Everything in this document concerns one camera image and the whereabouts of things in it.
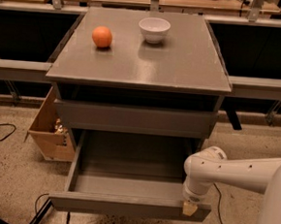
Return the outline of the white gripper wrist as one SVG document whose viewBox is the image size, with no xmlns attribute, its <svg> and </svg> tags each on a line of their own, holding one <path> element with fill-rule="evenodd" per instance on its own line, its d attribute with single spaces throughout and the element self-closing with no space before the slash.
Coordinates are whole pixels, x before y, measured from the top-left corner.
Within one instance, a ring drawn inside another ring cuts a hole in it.
<svg viewBox="0 0 281 224">
<path fill-rule="evenodd" d="M 201 204 L 204 201 L 208 190 L 209 185 L 201 184 L 196 180 L 186 178 L 182 184 L 182 195 L 186 199 L 183 203 L 182 213 L 191 217 L 198 209 L 198 206 L 194 203 Z"/>
</svg>

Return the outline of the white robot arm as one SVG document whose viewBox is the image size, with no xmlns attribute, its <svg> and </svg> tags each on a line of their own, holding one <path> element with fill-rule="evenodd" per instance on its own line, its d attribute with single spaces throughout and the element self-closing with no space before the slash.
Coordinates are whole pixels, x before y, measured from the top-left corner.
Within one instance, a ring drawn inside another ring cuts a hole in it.
<svg viewBox="0 0 281 224">
<path fill-rule="evenodd" d="M 186 201 L 202 203 L 209 187 L 221 182 L 263 194 L 257 224 L 281 224 L 281 158 L 230 160 L 221 148 L 212 146 L 190 155 L 183 170 Z"/>
</svg>

